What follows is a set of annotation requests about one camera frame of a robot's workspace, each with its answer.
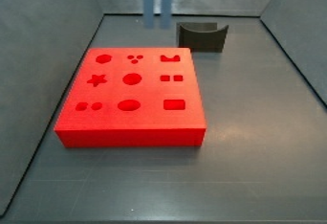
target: circular hole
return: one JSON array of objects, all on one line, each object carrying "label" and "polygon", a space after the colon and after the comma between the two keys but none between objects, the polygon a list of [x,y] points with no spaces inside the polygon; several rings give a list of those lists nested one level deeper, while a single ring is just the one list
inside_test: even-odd
[{"label": "circular hole", "polygon": [[110,55],[101,55],[97,58],[97,62],[99,62],[101,64],[105,64],[107,62],[111,61],[111,56]]},{"label": "circular hole", "polygon": [[141,107],[141,103],[137,100],[125,100],[118,103],[118,108],[123,111],[135,111]]},{"label": "circular hole", "polygon": [[87,102],[81,102],[77,107],[75,107],[75,110],[77,111],[85,111],[87,109]]},{"label": "circular hole", "polygon": [[93,104],[91,108],[94,110],[101,110],[103,108],[103,104],[101,102],[97,102],[97,103]]},{"label": "circular hole", "polygon": [[141,81],[142,81],[142,76],[141,76],[141,74],[127,74],[127,75],[123,77],[123,81],[125,81],[125,83],[129,84],[129,85],[139,84]]}]

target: rectangular hole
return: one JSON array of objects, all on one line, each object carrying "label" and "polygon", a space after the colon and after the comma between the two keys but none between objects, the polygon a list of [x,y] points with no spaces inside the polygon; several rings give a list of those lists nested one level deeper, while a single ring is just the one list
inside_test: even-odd
[{"label": "rectangular hole", "polygon": [[182,82],[183,81],[183,75],[174,75],[174,81]]},{"label": "rectangular hole", "polygon": [[185,100],[165,100],[163,101],[165,110],[186,110]]},{"label": "rectangular hole", "polygon": [[161,81],[162,82],[169,82],[170,81],[170,75],[162,75],[161,76]]}]

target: black arch-shaped block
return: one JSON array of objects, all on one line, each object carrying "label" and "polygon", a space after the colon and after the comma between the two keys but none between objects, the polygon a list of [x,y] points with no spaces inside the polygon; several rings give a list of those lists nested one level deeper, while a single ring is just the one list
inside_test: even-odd
[{"label": "black arch-shaped block", "polygon": [[194,52],[223,51],[229,25],[218,29],[217,22],[178,22],[178,47],[191,48]]}]

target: red foam block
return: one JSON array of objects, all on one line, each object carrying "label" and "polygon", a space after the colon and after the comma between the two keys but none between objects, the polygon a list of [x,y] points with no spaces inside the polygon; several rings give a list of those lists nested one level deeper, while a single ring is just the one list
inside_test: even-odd
[{"label": "red foam block", "polygon": [[201,146],[206,120],[187,48],[97,48],[55,125],[66,147]]}]

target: vertical rod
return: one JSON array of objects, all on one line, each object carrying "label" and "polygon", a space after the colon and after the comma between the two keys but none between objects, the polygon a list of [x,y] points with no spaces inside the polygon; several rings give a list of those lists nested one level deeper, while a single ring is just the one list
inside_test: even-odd
[{"label": "vertical rod", "polygon": [[162,0],[162,28],[170,27],[173,0]]},{"label": "vertical rod", "polygon": [[154,0],[143,0],[143,22],[146,28],[154,28]]}]

